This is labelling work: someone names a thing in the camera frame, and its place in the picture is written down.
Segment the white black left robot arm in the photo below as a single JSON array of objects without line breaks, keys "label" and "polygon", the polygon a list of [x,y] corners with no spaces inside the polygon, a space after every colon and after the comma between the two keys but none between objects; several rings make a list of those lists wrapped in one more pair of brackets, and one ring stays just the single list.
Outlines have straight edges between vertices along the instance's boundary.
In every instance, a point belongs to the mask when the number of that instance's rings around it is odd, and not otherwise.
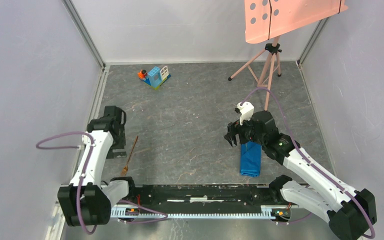
[{"label": "white black left robot arm", "polygon": [[106,225],[111,210],[120,200],[133,203],[137,190],[131,177],[114,177],[101,186],[105,162],[113,157],[114,150],[126,145],[126,112],[110,105],[103,116],[92,119],[81,133],[84,152],[79,166],[67,186],[57,192],[65,221],[70,227]]}]

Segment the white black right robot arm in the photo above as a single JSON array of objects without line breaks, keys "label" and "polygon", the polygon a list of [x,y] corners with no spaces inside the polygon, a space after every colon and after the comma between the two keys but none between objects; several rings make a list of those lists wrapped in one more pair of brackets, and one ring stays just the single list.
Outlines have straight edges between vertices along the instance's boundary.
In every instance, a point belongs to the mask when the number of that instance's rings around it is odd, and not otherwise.
[{"label": "white black right robot arm", "polygon": [[316,162],[295,141],[276,126],[268,111],[235,108],[239,119],[230,122],[224,138],[231,146],[256,143],[262,151],[281,166],[302,178],[306,188],[291,177],[281,175],[269,184],[269,199],[275,204],[284,201],[296,204],[325,221],[341,240],[373,239],[377,221],[375,196],[366,188],[357,190],[339,180]]}]

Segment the blue cloth napkin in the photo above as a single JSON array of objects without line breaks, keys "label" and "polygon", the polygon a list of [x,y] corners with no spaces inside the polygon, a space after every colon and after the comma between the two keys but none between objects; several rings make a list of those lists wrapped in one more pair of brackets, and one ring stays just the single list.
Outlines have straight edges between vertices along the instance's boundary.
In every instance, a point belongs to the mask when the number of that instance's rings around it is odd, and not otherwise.
[{"label": "blue cloth napkin", "polygon": [[262,148],[254,142],[247,142],[240,147],[240,174],[259,177],[261,173]]}]

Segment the copper metallic fork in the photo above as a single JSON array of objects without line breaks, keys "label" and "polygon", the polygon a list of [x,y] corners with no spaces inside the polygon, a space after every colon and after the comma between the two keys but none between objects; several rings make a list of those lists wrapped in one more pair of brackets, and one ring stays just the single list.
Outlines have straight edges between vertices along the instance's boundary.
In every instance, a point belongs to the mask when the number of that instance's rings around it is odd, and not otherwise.
[{"label": "copper metallic fork", "polygon": [[120,173],[120,176],[121,176],[121,177],[125,177],[125,176],[127,175],[127,172],[128,172],[128,170],[129,170],[129,163],[131,162],[131,159],[132,159],[132,156],[133,156],[133,154],[134,154],[134,150],[135,150],[136,144],[137,144],[137,142],[138,142],[138,139],[139,139],[139,136],[137,135],[137,136],[135,137],[134,142],[133,142],[131,151],[130,151],[130,153],[129,153],[129,155],[128,155],[126,164],[125,164],[125,166],[123,167],[123,169],[122,169],[122,171],[121,171],[121,173]]}]

